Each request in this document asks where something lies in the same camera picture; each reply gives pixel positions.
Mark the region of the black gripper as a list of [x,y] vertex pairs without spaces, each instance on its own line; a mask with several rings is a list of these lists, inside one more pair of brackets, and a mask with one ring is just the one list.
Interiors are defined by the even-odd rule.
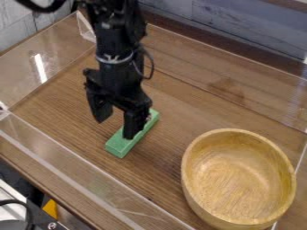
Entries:
[[134,139],[149,122],[153,100],[143,90],[145,59],[115,64],[101,63],[99,69],[86,68],[86,92],[95,120],[102,123],[113,115],[113,107],[125,112],[126,139]]

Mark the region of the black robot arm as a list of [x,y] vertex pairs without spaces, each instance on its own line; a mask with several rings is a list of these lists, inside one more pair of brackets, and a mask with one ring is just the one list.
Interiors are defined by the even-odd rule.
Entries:
[[86,0],[90,24],[97,37],[99,67],[83,71],[89,106],[98,122],[125,112],[123,137],[131,139],[145,129],[153,100],[142,82],[153,77],[145,72],[150,54],[142,39],[147,22],[138,0]]

